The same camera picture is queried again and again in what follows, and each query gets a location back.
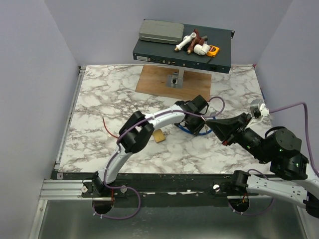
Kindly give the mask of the blue cable lock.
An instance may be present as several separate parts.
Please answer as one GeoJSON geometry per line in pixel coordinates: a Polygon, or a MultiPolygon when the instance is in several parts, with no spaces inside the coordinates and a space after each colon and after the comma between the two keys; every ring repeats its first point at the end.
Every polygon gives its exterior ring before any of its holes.
{"type": "Polygon", "coordinates": [[[182,122],[184,126],[182,126],[181,123],[175,123],[174,125],[186,133],[195,136],[204,136],[212,132],[211,129],[207,133],[205,131],[201,132],[205,125],[203,116],[186,115],[182,122]]]}

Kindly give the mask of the brass padlock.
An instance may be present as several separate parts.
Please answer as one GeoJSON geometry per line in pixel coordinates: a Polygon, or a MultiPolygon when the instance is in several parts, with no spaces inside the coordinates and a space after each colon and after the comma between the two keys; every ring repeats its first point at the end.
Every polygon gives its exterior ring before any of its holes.
{"type": "Polygon", "coordinates": [[[165,141],[165,135],[164,133],[162,132],[161,129],[157,129],[153,132],[153,137],[154,137],[154,141],[156,143],[160,143],[160,142],[163,142],[165,141]]]}

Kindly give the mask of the wooden base board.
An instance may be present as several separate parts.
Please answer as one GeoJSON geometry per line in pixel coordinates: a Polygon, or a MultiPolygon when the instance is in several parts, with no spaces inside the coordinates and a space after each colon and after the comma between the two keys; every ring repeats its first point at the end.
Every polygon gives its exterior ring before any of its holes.
{"type": "Polygon", "coordinates": [[[210,74],[185,70],[182,86],[175,88],[167,84],[167,82],[171,82],[170,77],[174,72],[178,72],[178,70],[144,65],[136,86],[136,92],[178,100],[192,100],[201,95],[206,100],[209,100],[211,90],[210,74]]]}

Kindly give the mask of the dark blue network switch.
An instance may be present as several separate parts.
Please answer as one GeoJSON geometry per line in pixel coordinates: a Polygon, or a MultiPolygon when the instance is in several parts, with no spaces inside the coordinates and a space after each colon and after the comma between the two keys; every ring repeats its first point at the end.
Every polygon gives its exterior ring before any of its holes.
{"type": "Polygon", "coordinates": [[[133,49],[133,58],[145,62],[228,73],[231,68],[231,40],[233,31],[208,26],[182,24],[184,25],[182,41],[185,36],[190,35],[196,28],[201,37],[207,35],[208,40],[205,41],[205,44],[219,47],[219,53],[214,58],[207,55],[197,55],[194,52],[187,54],[187,48],[190,43],[185,45],[179,52],[175,52],[174,49],[177,44],[149,42],[139,40],[138,38],[133,49]]]}

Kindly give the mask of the red cable padlock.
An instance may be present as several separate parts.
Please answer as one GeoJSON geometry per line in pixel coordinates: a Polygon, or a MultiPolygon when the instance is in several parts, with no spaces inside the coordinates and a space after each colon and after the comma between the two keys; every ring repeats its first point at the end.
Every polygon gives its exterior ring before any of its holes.
{"type": "Polygon", "coordinates": [[[111,132],[108,130],[108,128],[107,128],[107,126],[106,126],[106,122],[105,122],[104,117],[102,117],[102,121],[103,121],[103,126],[104,126],[105,131],[106,131],[111,137],[114,137],[114,138],[117,139],[118,136],[116,136],[115,134],[111,133],[111,132]]]}

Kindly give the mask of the silver key set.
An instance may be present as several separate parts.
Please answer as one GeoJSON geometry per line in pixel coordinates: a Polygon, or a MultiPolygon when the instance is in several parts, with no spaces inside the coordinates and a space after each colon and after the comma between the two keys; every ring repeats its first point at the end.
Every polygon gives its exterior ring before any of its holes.
{"type": "Polygon", "coordinates": [[[205,124],[204,125],[204,131],[207,133],[209,131],[209,127],[205,124]]]}

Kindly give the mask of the white pvc elbow fitting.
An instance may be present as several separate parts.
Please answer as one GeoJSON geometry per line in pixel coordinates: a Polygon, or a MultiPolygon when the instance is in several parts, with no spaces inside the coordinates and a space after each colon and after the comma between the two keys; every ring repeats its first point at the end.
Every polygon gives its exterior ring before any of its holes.
{"type": "Polygon", "coordinates": [[[205,43],[203,45],[197,44],[194,46],[193,52],[197,55],[206,55],[209,52],[210,48],[211,47],[205,43]]]}

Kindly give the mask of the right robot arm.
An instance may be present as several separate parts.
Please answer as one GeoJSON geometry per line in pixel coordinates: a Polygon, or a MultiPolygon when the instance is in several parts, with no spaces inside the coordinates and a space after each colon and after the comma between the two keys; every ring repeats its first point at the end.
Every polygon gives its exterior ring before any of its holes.
{"type": "Polygon", "coordinates": [[[249,152],[261,164],[270,164],[270,172],[295,185],[274,182],[236,170],[222,189],[235,195],[264,194],[293,203],[317,218],[319,216],[319,178],[308,159],[300,152],[302,141],[285,127],[262,138],[250,128],[252,116],[242,113],[230,119],[207,119],[205,124],[225,146],[234,143],[249,152]]]}

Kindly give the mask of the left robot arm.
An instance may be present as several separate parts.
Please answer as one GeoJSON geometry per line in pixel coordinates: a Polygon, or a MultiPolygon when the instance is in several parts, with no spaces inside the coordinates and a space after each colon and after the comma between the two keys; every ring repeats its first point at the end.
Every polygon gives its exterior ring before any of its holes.
{"type": "Polygon", "coordinates": [[[100,197],[107,196],[110,193],[110,184],[115,181],[120,169],[133,154],[146,147],[156,130],[184,122],[192,134],[198,135],[204,127],[204,109],[208,109],[208,102],[198,95],[191,101],[177,101],[171,107],[156,113],[134,112],[120,129],[115,151],[106,166],[93,176],[94,192],[100,197]]]}

